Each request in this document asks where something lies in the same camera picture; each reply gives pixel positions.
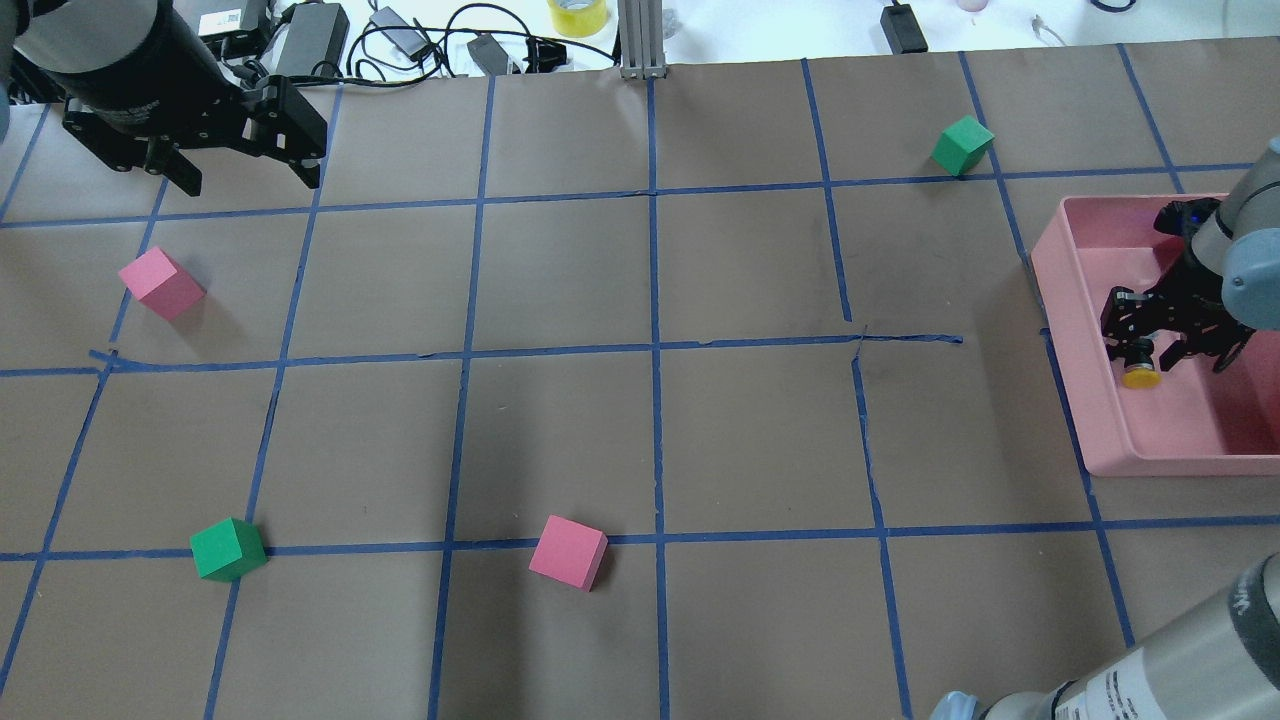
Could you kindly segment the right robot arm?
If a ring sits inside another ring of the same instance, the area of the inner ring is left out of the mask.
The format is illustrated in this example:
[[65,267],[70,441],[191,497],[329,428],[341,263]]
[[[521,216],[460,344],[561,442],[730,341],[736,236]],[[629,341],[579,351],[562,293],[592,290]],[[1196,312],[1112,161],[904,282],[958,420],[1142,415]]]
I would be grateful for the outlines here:
[[[1084,468],[1277,474],[1277,209],[1069,197],[1032,254]],[[936,719],[1275,719],[1277,555],[1085,676]]]

